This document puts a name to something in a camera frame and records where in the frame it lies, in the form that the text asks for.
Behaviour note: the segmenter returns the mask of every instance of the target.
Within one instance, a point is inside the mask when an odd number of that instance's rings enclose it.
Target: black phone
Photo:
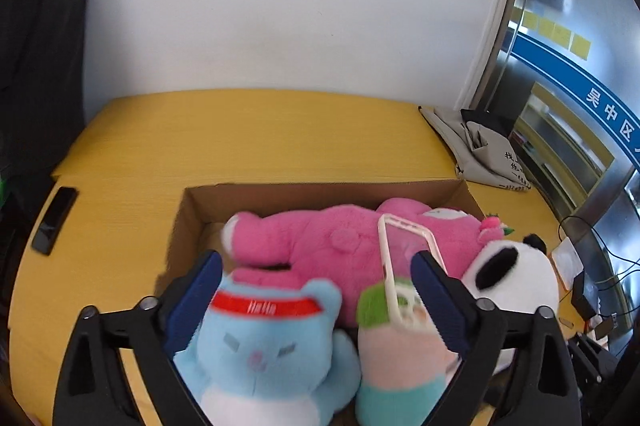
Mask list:
[[[62,224],[78,197],[78,190],[61,186],[54,195],[49,208],[31,241],[31,247],[43,255],[50,255]]]
[[[602,323],[595,327],[596,340],[603,339],[604,336],[609,336],[609,333],[618,326],[618,320],[615,316],[609,316]]]

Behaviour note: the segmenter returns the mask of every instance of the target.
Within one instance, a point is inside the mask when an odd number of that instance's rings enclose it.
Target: wooden table surface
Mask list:
[[[449,150],[412,104],[329,93],[212,90],[111,102],[56,176],[58,185],[79,190],[78,200],[50,257],[26,248],[10,312],[14,393],[46,426],[79,310],[89,304],[122,310],[153,292],[185,187],[455,174]],[[514,240],[536,233],[550,249],[558,244],[558,222],[535,189],[469,186],[484,213],[498,213],[516,229]],[[581,326],[569,298],[560,315]],[[125,365],[145,421],[158,424],[131,355]]]

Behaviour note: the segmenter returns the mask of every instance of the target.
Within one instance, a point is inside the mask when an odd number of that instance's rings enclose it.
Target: blue gripper pad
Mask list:
[[[222,273],[222,258],[216,251],[209,251],[190,272],[174,280],[162,295],[166,305],[166,314],[160,316],[164,351],[170,358],[189,345],[220,285]]]
[[[447,348],[466,358],[478,313],[475,299],[455,278],[449,278],[429,251],[411,259],[411,279]]]

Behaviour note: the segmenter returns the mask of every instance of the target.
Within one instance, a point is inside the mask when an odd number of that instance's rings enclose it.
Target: blue plush toy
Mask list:
[[[326,426],[360,385],[353,343],[334,332],[341,303],[324,279],[288,291],[223,278],[174,363],[215,426]]]

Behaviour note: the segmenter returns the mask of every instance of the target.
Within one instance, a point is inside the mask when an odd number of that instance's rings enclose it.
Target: red headband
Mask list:
[[[302,318],[322,312],[312,298],[266,300],[239,296],[226,291],[215,293],[210,309],[256,318]]]

